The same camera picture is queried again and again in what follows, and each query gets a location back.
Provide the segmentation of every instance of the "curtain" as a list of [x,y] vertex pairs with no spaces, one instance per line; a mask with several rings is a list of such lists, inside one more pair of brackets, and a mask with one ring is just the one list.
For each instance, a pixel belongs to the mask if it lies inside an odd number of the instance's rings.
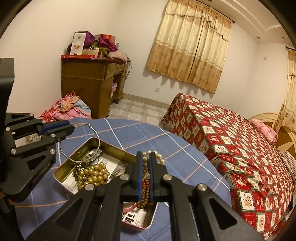
[[296,132],[296,51],[288,49],[288,87],[284,104],[274,125],[278,133],[281,126]]
[[170,0],[147,69],[215,93],[231,20],[195,0]]

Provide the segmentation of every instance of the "tile floor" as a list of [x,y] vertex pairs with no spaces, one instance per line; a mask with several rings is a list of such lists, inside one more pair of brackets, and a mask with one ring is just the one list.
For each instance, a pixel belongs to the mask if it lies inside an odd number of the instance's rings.
[[121,99],[118,104],[113,103],[110,106],[109,118],[129,119],[155,126],[162,126],[160,121],[163,119],[166,111],[166,109],[153,105]]

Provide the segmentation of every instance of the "wooden desk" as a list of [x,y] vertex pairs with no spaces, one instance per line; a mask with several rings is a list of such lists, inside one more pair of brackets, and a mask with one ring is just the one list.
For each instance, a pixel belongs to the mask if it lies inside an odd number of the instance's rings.
[[90,107],[94,119],[108,116],[113,82],[117,83],[114,101],[118,103],[123,96],[126,63],[110,62],[62,59],[62,96],[74,91]]

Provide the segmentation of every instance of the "wooden headboard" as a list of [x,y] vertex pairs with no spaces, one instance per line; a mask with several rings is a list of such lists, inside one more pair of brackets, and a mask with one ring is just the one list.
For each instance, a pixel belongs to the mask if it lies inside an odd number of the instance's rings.
[[[263,113],[259,115],[255,115],[249,119],[258,119],[264,122],[266,125],[273,127],[276,120],[278,118],[278,114],[274,113]],[[286,127],[281,127],[278,133],[278,141],[275,144],[280,152],[289,151],[292,156],[296,159],[296,133],[290,131]]]

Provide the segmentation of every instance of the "blue plaid tablecloth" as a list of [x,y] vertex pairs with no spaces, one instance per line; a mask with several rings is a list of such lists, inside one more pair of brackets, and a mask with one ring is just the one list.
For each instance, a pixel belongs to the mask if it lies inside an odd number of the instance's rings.
[[[231,206],[229,184],[217,172],[209,160],[191,144],[157,126],[124,119],[73,119],[71,123],[89,123],[98,132],[101,140],[129,153],[156,150],[166,159],[169,174],[184,183],[196,186],[207,184],[217,195]],[[88,127],[77,127],[71,136],[61,144],[70,156],[90,137],[93,131]],[[66,160],[57,145],[57,161],[44,178],[22,203],[16,205],[17,221],[21,233],[27,238],[38,226],[55,213],[67,200],[68,195],[54,180],[54,171]],[[170,218],[167,203],[159,203],[152,226],[138,232],[122,226],[122,241],[170,241]]]

